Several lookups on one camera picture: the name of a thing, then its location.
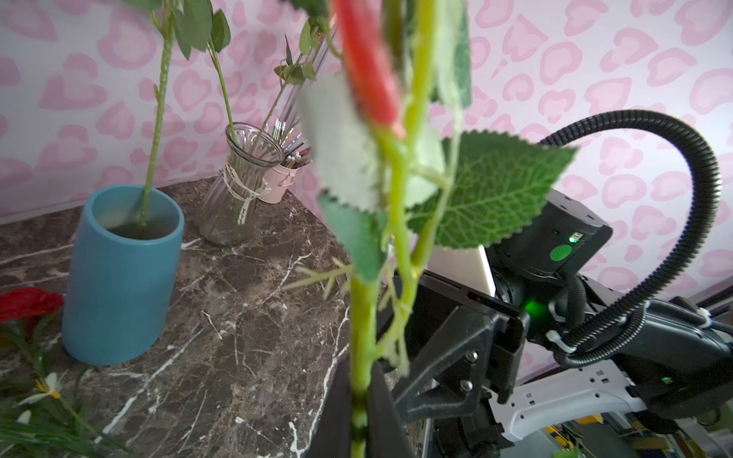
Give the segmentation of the coral peony flower branch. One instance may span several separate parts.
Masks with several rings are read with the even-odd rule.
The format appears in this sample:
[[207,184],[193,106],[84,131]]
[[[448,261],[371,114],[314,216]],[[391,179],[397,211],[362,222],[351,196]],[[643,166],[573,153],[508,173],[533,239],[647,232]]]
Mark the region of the coral peony flower branch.
[[487,246],[538,215],[573,147],[463,129],[471,50],[463,1],[298,1],[335,24],[341,71],[298,108],[320,179],[319,203],[350,262],[347,455],[363,457],[379,360],[410,370],[405,330],[437,247]]

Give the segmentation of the light pink rose with stem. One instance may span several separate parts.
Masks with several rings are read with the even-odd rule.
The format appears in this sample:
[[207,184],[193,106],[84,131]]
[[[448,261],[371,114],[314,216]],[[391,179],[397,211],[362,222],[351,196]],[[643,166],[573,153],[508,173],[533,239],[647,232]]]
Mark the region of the light pink rose with stem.
[[278,140],[285,139],[294,129],[294,99],[304,84],[317,79],[332,38],[326,1],[289,1],[289,4],[304,11],[307,20],[301,29],[297,51],[291,49],[286,37],[286,56],[274,69],[279,91],[265,116],[263,129]]

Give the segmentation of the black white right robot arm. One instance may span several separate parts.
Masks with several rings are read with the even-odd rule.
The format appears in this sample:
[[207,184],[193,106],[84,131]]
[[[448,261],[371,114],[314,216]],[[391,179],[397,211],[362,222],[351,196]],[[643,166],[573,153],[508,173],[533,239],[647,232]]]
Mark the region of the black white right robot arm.
[[402,423],[431,424],[428,456],[497,456],[534,432],[596,413],[637,412],[649,429],[670,432],[679,419],[731,398],[725,327],[685,299],[659,297],[714,225],[718,162],[695,129],[648,110],[588,116],[543,144],[616,129],[658,135],[687,162],[691,209],[679,240],[645,280],[620,294],[580,273],[612,227],[551,192],[527,227],[485,249],[496,293],[444,274],[421,280],[408,325],[415,367],[392,398]]

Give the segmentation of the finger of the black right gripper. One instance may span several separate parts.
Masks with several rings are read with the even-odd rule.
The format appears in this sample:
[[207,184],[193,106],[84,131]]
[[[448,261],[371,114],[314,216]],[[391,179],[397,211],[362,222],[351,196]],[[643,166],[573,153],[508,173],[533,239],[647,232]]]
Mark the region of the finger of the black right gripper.
[[492,346],[492,321],[448,320],[412,363],[410,376],[392,391],[403,424],[449,419],[478,406]]

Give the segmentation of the pink peony flower branch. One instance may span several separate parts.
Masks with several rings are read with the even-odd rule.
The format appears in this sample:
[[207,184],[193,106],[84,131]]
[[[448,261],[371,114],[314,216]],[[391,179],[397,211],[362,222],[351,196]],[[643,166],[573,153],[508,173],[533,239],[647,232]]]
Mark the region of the pink peony flower branch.
[[222,10],[216,11],[210,1],[149,0],[129,1],[127,4],[138,11],[147,13],[152,26],[162,38],[160,75],[158,76],[158,83],[154,85],[156,117],[139,216],[137,217],[137,234],[141,237],[146,234],[150,221],[152,191],[158,163],[158,150],[160,150],[167,87],[174,50],[179,49],[186,59],[189,59],[191,52],[194,50],[215,55],[229,45],[231,32],[225,13]]

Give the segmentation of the clear ribbed glass vase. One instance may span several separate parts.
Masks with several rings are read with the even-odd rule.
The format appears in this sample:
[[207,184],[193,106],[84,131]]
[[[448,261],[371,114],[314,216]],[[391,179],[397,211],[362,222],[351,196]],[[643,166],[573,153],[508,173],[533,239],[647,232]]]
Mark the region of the clear ribbed glass vase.
[[229,157],[202,200],[195,223],[200,236],[219,246],[240,244],[255,224],[259,199],[269,192],[265,173],[284,160],[267,132],[236,122],[225,131]]

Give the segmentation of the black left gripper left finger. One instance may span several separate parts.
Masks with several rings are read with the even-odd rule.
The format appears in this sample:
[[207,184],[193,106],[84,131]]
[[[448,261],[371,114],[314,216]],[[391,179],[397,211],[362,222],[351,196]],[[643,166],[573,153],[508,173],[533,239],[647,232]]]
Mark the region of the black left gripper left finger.
[[350,360],[338,364],[306,458],[348,458],[351,444]]

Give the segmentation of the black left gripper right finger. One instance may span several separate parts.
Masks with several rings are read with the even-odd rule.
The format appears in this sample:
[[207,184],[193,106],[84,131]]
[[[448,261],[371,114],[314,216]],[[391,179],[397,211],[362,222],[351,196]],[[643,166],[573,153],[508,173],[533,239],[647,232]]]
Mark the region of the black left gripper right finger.
[[371,368],[368,389],[367,458],[414,458],[408,440],[387,386],[381,364]]

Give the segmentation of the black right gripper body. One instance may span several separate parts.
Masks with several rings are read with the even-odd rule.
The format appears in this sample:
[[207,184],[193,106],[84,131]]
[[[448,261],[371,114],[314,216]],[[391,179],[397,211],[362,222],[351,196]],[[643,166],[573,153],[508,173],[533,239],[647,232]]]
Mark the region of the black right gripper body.
[[485,389],[506,402],[529,327],[527,313],[425,274],[405,333],[410,373],[400,381],[401,422],[471,415]]

